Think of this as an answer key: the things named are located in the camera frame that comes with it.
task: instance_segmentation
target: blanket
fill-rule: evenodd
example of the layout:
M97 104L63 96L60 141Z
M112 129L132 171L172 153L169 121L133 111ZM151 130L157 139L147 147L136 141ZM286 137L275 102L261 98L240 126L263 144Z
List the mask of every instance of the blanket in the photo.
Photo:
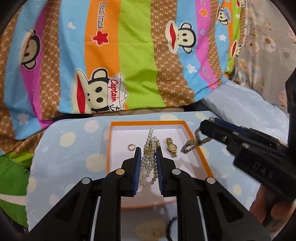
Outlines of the blanket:
M245 0L28 0L1 37L0 155L30 157L60 113L203 99L227 81L244 13Z

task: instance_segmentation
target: gold earring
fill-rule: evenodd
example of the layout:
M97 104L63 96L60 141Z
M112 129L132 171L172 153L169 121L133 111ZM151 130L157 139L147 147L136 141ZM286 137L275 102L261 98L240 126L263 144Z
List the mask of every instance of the gold earring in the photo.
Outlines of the gold earring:
M128 149L130 151L134 151L136 149L136 146L134 144L129 144Z

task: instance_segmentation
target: two-tone watch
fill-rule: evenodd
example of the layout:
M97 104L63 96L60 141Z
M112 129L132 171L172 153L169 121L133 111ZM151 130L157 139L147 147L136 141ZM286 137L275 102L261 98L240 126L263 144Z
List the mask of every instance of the two-tone watch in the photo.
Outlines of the two-tone watch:
M168 145L168 151L170 152L172 157L177 157L177 146L173 143L172 138L166 139Z

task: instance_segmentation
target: pearl bracelet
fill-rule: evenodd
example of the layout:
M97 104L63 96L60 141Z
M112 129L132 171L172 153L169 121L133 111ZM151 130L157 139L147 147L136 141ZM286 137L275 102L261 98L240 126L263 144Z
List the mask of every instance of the pearl bracelet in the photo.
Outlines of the pearl bracelet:
M157 138L153 137L153 128L150 128L146 144L144 146L144 155L141 160L141 167L140 167L140 179L139 184L143 187L148 187L153 185L157 176L157 167L156 167L156 159L155 159L155 151L157 147ZM146 178L150 176L151 171L153 170L154 177L151 179L150 182L146 181Z

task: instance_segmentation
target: finger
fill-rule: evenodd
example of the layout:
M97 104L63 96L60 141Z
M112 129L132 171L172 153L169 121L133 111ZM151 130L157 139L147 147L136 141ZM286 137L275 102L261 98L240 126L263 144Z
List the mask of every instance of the finger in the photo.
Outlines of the finger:
M295 204L289 201L280 201L276 203L272 210L271 216L280 221L288 221L295 210Z
M273 233L281 230L287 221L278 221L275 225L273 225L268 231Z
M256 199L253 204L252 214L258 219L259 222L263 222L266 217L267 207L265 203L266 188L261 185L257 192Z

